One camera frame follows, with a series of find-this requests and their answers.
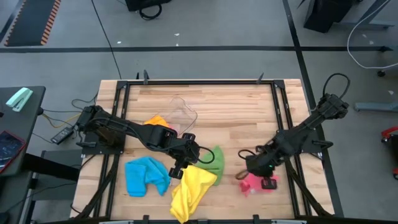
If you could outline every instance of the white cable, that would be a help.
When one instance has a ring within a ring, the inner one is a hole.
[[[354,26],[354,29],[351,31],[351,33],[349,33],[348,40],[347,40],[347,51],[348,51],[348,53],[349,53],[349,56],[351,56],[351,58],[353,58],[353,60],[354,60],[359,66],[361,66],[361,67],[363,67],[363,68],[366,68],[366,69],[387,69],[387,68],[391,68],[391,67],[394,67],[394,66],[398,65],[398,63],[395,63],[395,64],[393,64],[393,65],[388,65],[388,66],[385,66],[385,67],[366,67],[366,66],[361,65],[361,64],[354,58],[354,56],[351,54],[351,52],[349,51],[349,40],[350,40],[351,35],[353,34],[354,30],[357,28],[357,26],[359,26],[363,21],[365,21],[366,19],[368,19],[369,17],[371,17],[373,14],[375,14],[378,10],[380,10],[383,6],[385,6],[385,5],[386,5],[387,3],[389,3],[389,2],[390,2],[390,0],[388,0],[388,1],[386,1],[385,3],[381,4],[381,6],[379,6],[374,12],[370,13],[370,14],[369,14],[368,16],[366,16],[363,20],[359,21],[359,22]]]

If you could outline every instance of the green cloth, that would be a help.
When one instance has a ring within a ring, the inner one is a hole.
[[[209,163],[209,164],[203,164],[201,162],[197,162],[195,166],[207,170],[208,172],[211,172],[212,174],[215,174],[217,176],[217,180],[214,183],[215,186],[217,186],[221,178],[223,177],[224,173],[224,166],[225,166],[225,159],[224,159],[224,154],[223,151],[220,149],[219,146],[214,147],[212,150],[214,153],[214,161]],[[202,161],[210,161],[213,158],[210,152],[206,153],[203,158],[201,158]]]

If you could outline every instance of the yellow cloth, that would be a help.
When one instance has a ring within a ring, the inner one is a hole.
[[[163,119],[163,118],[162,118],[161,116],[159,116],[159,115],[156,115],[156,116],[154,116],[153,118],[151,118],[151,119],[145,121],[144,124],[153,124],[153,125],[158,124],[158,125],[165,126],[165,127],[167,127],[167,128],[170,127],[169,124],[167,124],[166,120]]]
[[[173,201],[170,213],[180,223],[188,221],[201,198],[216,180],[217,176],[211,172],[195,166],[188,166],[184,170],[181,183],[172,192]]]

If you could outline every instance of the floor mat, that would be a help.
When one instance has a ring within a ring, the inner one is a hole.
[[[24,0],[5,41],[6,47],[45,45],[61,0]]]

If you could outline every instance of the cloth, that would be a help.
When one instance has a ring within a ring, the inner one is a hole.
[[[158,193],[163,196],[170,185],[170,177],[163,163],[146,156],[127,162],[124,165],[127,192],[132,197],[145,196],[147,184],[156,185]]]
[[[209,164],[203,164],[201,162],[197,162],[195,166],[202,168],[204,170],[207,170],[208,172],[211,172],[212,174],[215,174],[217,176],[217,180],[214,183],[214,186],[218,186],[221,182],[221,178],[223,178],[223,173],[224,173],[224,166],[225,166],[225,158],[223,151],[219,146],[214,147],[212,150],[214,153],[214,161]],[[210,161],[213,158],[210,152],[206,153],[203,158],[201,159],[202,161]]]
[[[172,208],[170,213],[180,223],[189,220],[201,198],[216,182],[217,176],[195,166],[188,166],[184,170],[181,183],[172,192]]]
[[[169,124],[166,122],[165,119],[163,119],[161,116],[159,115],[155,115],[153,118],[147,120],[144,122],[144,124],[153,124],[153,125],[162,125],[165,126],[166,128],[169,128]]]
[[[273,179],[276,181],[279,180],[278,176],[273,175]],[[244,196],[248,196],[249,194],[255,194],[259,192],[271,193],[274,190],[263,189],[261,186],[262,177],[255,176],[254,174],[249,173],[240,183],[239,186],[241,188]]]

